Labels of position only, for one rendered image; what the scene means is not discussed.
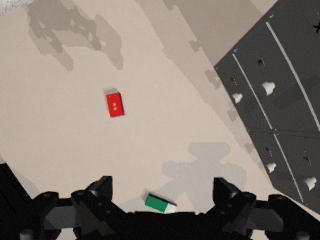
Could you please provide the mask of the red nine-volt battery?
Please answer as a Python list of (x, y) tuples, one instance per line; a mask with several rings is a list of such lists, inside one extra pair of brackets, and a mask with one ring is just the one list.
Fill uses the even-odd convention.
[(116, 117), (124, 114), (121, 94), (115, 92), (114, 94), (106, 95), (110, 117)]

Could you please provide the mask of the green and white eraser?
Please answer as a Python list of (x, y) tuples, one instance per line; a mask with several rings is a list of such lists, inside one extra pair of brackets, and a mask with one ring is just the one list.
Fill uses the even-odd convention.
[(177, 208), (177, 204), (150, 193), (148, 194), (148, 197), (145, 201), (145, 205), (163, 213), (174, 213)]

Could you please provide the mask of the grey drawer front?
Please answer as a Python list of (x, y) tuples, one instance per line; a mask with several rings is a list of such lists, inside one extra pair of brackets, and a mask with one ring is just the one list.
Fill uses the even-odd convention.
[(320, 138), (284, 134), (278, 137), (306, 205), (320, 212)]
[(231, 95), (230, 99), (235, 104), (246, 128), (272, 129), (234, 53), (216, 70)]
[(270, 18), (320, 114), (320, 0), (289, 0)]
[(320, 124), (306, 92), (268, 22), (235, 53), (274, 129), (320, 132)]
[(274, 133), (249, 131), (274, 187), (304, 202), (286, 157)]

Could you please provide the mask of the grey chest of drawers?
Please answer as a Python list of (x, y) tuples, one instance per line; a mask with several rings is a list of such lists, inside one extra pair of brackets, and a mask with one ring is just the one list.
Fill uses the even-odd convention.
[[(247, 79), (248, 79), (251, 87), (253, 88), (253, 90), (254, 90), (254, 92), (255, 92), (255, 94), (256, 94), (256, 96), (257, 96), (257, 98), (258, 98), (258, 100), (259, 100), (259, 102), (260, 102), (260, 104), (261, 104), (261, 106), (262, 106), (262, 108), (263, 108), (263, 110), (264, 110), (264, 112), (265, 112), (268, 120), (269, 120), (269, 122), (270, 122), (270, 125), (271, 125), (272, 129), (246, 128), (246, 126), (245, 126), (245, 124), (244, 124), (244, 122), (243, 122), (243, 120), (242, 120), (242, 118), (241, 118), (241, 116), (240, 116), (240, 114), (239, 114), (239, 112), (238, 112), (235, 104), (234, 104), (234, 103), (233, 103), (233, 104), (234, 104), (234, 106), (235, 106), (235, 108), (236, 108), (236, 110), (237, 110), (237, 112), (238, 112), (238, 114), (239, 114), (239, 116), (240, 116), (240, 118), (241, 118), (241, 120), (242, 120), (242, 122), (243, 122), (243, 124), (244, 124), (244, 126), (245, 126), (245, 128), (246, 128), (246, 130), (247, 130), (247, 132), (248, 132), (248, 134), (249, 134), (249, 131), (254, 131), (254, 132), (274, 133), (274, 134), (276, 135), (277, 140), (278, 140), (278, 142), (279, 142), (279, 144), (280, 144), (280, 146), (281, 146), (281, 148), (282, 148), (282, 151), (283, 151), (283, 153), (284, 153), (284, 155), (285, 155), (285, 157), (286, 157), (286, 160), (287, 160), (287, 162), (288, 162), (288, 164), (289, 164), (289, 167), (290, 167), (290, 169), (291, 169), (291, 171), (292, 171), (292, 174), (293, 174), (293, 176), (294, 176), (294, 179), (295, 179), (295, 181), (296, 181), (296, 184), (297, 184), (297, 186), (298, 186), (298, 189), (299, 189), (299, 191), (300, 191), (300, 194), (301, 194), (302, 199), (303, 199), (304, 202), (301, 202), (301, 201), (297, 200), (296, 198), (290, 196), (289, 194), (287, 194), (287, 193), (281, 191), (280, 189), (274, 187), (274, 185), (273, 185), (273, 183), (272, 183), (272, 180), (271, 180), (268, 172), (266, 171), (267, 174), (268, 174), (268, 176), (269, 176), (269, 178), (270, 178), (270, 181), (271, 181), (274, 189), (278, 190), (279, 192), (283, 193), (284, 195), (290, 197), (291, 199), (295, 200), (296, 202), (302, 204), (303, 206), (307, 207), (308, 209), (310, 209), (310, 210), (312, 210), (312, 211), (314, 211), (315, 213), (317, 213), (317, 214), (320, 215), (320, 212), (319, 212), (319, 211), (317, 211), (317, 210), (313, 209), (312, 207), (306, 205), (305, 199), (304, 199), (304, 197), (303, 197), (303, 194), (302, 194), (302, 191), (301, 191), (300, 186), (299, 186), (299, 184), (298, 184), (298, 181), (297, 181), (297, 179), (296, 179), (296, 176), (295, 176), (295, 174), (294, 174), (294, 172), (293, 172), (293, 169), (292, 169), (292, 167), (291, 167), (291, 164), (290, 164), (290, 162), (289, 162), (289, 160), (288, 160), (288, 157), (287, 157), (287, 155), (286, 155), (286, 153), (285, 153), (285, 151), (284, 151), (284, 148), (283, 148), (283, 146), (282, 146), (282, 144), (281, 144), (281, 142), (280, 142), (280, 139), (279, 139), (279, 137), (278, 137), (278, 134), (284, 134), (284, 135), (294, 135), (294, 136), (304, 136), (304, 137), (320, 138), (320, 132), (291, 131), (291, 130), (276, 130), (276, 129), (274, 129), (274, 126), (273, 126), (273, 124), (272, 124), (272, 122), (271, 122), (271, 120), (270, 120), (270, 118), (269, 118), (269, 116), (268, 116), (268, 114), (267, 114), (267, 112), (266, 112), (266, 110), (265, 110), (265, 108), (264, 108), (264, 106), (263, 106), (263, 104), (262, 104), (262, 102), (261, 102), (261, 100), (260, 100), (260, 98), (259, 98), (259, 96), (258, 96), (258, 94), (257, 94), (257, 92), (256, 92), (256, 90), (255, 90), (255, 88), (254, 88), (254, 86), (253, 86), (253, 84), (252, 84), (252, 82), (251, 82), (251, 80), (249, 79), (249, 77), (248, 77), (248, 75), (247, 75), (244, 67), (242, 66), (242, 64), (241, 64), (238, 56), (237, 56), (236, 53), (235, 53), (235, 51), (236, 51), (243, 43), (245, 43), (246, 40), (248, 40), (260, 27), (262, 27), (262, 26), (264, 25), (264, 23), (268, 22), (268, 23), (270, 24), (271, 28), (273, 29), (275, 35), (277, 36), (280, 44), (282, 45), (282, 47), (283, 47), (286, 55), (288, 56), (288, 58), (289, 58), (289, 60), (290, 60), (290, 62), (291, 62), (291, 64), (292, 64), (292, 66), (293, 66), (293, 68), (294, 68), (294, 70), (295, 70), (295, 72), (296, 72), (296, 74), (297, 74), (297, 76), (298, 76), (298, 78), (299, 78), (299, 80), (300, 80), (300, 82), (301, 82), (301, 84), (302, 84), (305, 92), (306, 92), (306, 95), (307, 95), (307, 97), (308, 97), (308, 99), (309, 99), (309, 101), (310, 101), (310, 103), (311, 103), (311, 106), (312, 106), (312, 108), (313, 108), (313, 110), (314, 110), (314, 112), (315, 112), (315, 115), (316, 115), (316, 117), (317, 117), (317, 119), (318, 119), (318, 122), (319, 122), (319, 124), (320, 124), (320, 114), (319, 114), (319, 112), (318, 112), (318, 110), (317, 110), (317, 107), (316, 107), (316, 105), (315, 105), (315, 103), (314, 103), (314, 101), (313, 101), (313, 98), (312, 98), (312, 96), (311, 96), (311, 94), (310, 94), (310, 92), (309, 92), (309, 90), (308, 90), (308, 88), (307, 88), (307, 85), (306, 85), (306, 83), (305, 83), (305, 81), (304, 81), (304, 79), (303, 79), (303, 77), (302, 77), (302, 75), (301, 75), (301, 73), (300, 73), (300, 71), (299, 71), (299, 69), (298, 69), (298, 67), (297, 67), (294, 59), (293, 59), (293, 57), (291, 56), (291, 54), (290, 54), (287, 46), (285, 45), (282, 37), (280, 36), (280, 34), (279, 34), (278, 30), (276, 29), (275, 25), (273, 24), (272, 20), (270, 19), (270, 18), (271, 18), (275, 13), (277, 13), (277, 11), (279, 11), (279, 9), (281, 9), (288, 1), (289, 1), (289, 0), (278, 0), (271, 8), (256, 22), (256, 24), (225, 54), (225, 56), (214, 66), (214, 69), (215, 69), (216, 73), (218, 74), (218, 72), (217, 72), (216, 69), (217, 69), (225, 60), (227, 60), (227, 59), (234, 53), (234, 55), (235, 55), (236, 59), (238, 60), (240, 66), (241, 66), (241, 68), (242, 68), (242, 70), (244, 71), (244, 73), (245, 73), (245, 75), (246, 75), (246, 77), (247, 77)], [(219, 74), (218, 74), (218, 76), (219, 76)], [(219, 76), (219, 78), (220, 78), (220, 76)], [(223, 81), (222, 81), (221, 78), (220, 78), (220, 80), (221, 80), (222, 84), (224, 85), (224, 83), (223, 83)], [(224, 85), (224, 87), (225, 87), (225, 85)], [(226, 87), (225, 87), (225, 89), (226, 89)], [(227, 91), (227, 89), (226, 89), (226, 91)], [(228, 93), (228, 91), (227, 91), (227, 93)], [(230, 94), (229, 94), (229, 93), (228, 93), (228, 95), (229, 95), (229, 97), (230, 97)], [(249, 136), (250, 136), (250, 134), (249, 134)], [(251, 136), (250, 136), (250, 138), (251, 138)], [(252, 140), (252, 138), (251, 138), (251, 140)], [(252, 140), (252, 142), (253, 142), (253, 140)], [(253, 142), (253, 144), (254, 144), (254, 142)], [(255, 144), (254, 144), (254, 146), (255, 146)], [(256, 146), (255, 146), (255, 148), (256, 148)], [(256, 148), (256, 150), (257, 150), (257, 148)], [(258, 153), (258, 155), (259, 155), (259, 157), (260, 157), (260, 159), (261, 159), (261, 156), (260, 156), (258, 150), (257, 150), (257, 153)], [(262, 159), (261, 159), (261, 161), (262, 161)], [(263, 163), (263, 161), (262, 161), (262, 163)], [(264, 165), (264, 163), (263, 163), (263, 165)]]

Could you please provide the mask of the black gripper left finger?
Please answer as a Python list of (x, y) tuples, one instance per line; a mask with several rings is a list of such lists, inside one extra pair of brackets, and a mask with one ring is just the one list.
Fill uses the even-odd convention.
[(53, 191), (41, 193), (0, 224), (0, 240), (56, 240), (65, 228), (73, 228), (79, 238), (96, 228), (105, 236), (147, 227), (136, 214), (114, 204), (112, 197), (112, 176), (102, 176), (70, 198), (59, 198)]

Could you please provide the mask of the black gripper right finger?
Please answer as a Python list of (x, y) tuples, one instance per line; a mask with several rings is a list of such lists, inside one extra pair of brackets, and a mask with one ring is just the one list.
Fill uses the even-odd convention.
[(242, 192), (223, 177), (214, 177), (215, 206), (196, 215), (187, 226), (234, 230), (250, 238), (253, 230), (262, 230), (269, 240), (320, 240), (320, 221), (288, 197), (271, 194), (268, 201), (256, 199), (255, 194)]

